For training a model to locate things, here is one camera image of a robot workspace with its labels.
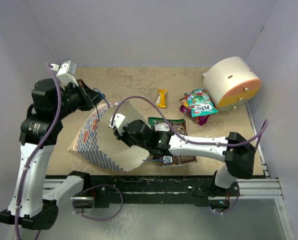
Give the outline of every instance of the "white paper bag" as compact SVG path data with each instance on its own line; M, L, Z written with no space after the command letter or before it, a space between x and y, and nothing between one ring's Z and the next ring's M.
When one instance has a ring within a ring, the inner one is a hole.
M125 172L137 168L149 153L138 146L128 147L116 139L113 130L109 128L109 121L117 105L118 102L112 102L108 108L106 103L100 104L100 120L95 109L79 130L68 151L104 169ZM118 113L126 116L129 122L140 119L147 123L129 101L121 105Z

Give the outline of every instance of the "beige floor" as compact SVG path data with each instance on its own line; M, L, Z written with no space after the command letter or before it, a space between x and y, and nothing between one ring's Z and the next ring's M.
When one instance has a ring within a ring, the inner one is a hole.
M246 139L252 137L251 124L246 107L210 116L207 124L199 126L179 111L179 99L184 93L200 88L202 73L206 67L79 67L76 78L83 79L91 88L99 88L108 101L120 101L128 96L143 96L156 101L157 90L167 89L167 108L162 112L168 119L183 119L187 123L188 135L196 137L222 137L229 132L238 132ZM140 99L131 101L132 105L145 118L159 117L152 106ZM67 152L67 148L90 112L77 111L63 120L64 128L48 166L48 175L67 175L72 170L93 175L212 175L223 163L198 157L197 163L183 166L160 167L158 162L144 162L129 172L114 172L91 165ZM263 175L260 157L257 153L254 175Z

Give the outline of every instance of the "white wall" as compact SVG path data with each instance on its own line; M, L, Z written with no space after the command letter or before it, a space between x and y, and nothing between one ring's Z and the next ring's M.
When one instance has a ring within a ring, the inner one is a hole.
M210 66L245 59L277 0L27 0L60 61Z
M263 82L250 107L258 129L269 118L263 154L298 240L298 0L278 2L246 61Z
M34 83L49 77L44 62L56 59L30 6L0 0L0 211L11 201L20 165L20 125L32 103ZM10 227L0 223L0 239Z

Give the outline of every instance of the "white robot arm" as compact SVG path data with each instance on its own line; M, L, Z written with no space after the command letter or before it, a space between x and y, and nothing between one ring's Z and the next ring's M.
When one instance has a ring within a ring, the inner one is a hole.
M19 224L32 230L49 229L54 224L59 206L82 189L90 187L91 183L85 180L88 174L75 172L59 187L43 195L48 163L58 134L63 128L61 120L76 110L93 109L104 97L88 88L81 79L75 79L75 63L67 61L61 66L52 64L51 67L64 85L64 89L60 89L62 102L58 121L43 145L36 149L50 128L58 105L53 79L40 80L32 91L34 103L29 107L27 118L21 125L21 164L15 192L8 209L0 212L0 222L15 224L16 211L20 209L16 216L19 217ZM33 151L36 153L27 165L26 162Z
M141 120L129 122L122 114L116 114L113 125L110 119L109 127L114 130L117 139L128 146L139 146L157 157L164 156L200 156L224 162L225 165L215 173L214 184L221 189L228 189L238 178L252 178L255 148L246 144L236 148L223 146L228 143L241 143L245 139L236 132L228 137L204 138L181 135L179 138L172 132L156 131ZM197 145L189 143L215 143Z

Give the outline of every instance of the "green snack bag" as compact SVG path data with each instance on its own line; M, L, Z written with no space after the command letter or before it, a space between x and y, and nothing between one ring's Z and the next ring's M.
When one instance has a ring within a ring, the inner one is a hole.
M206 116L218 112L204 88L193 90L192 94L186 96L186 99L193 117Z
M181 134L187 136L187 128L185 124L184 119L179 120L169 120L174 130ZM171 131L170 127L167 125L167 123L164 121L163 118L159 117L149 117L148 123L151 125L151 128L153 128L156 131L162 131L162 132L168 132ZM197 158L195 156L172 156L167 158L169 163L163 163L161 166L180 166L188 163L196 163Z

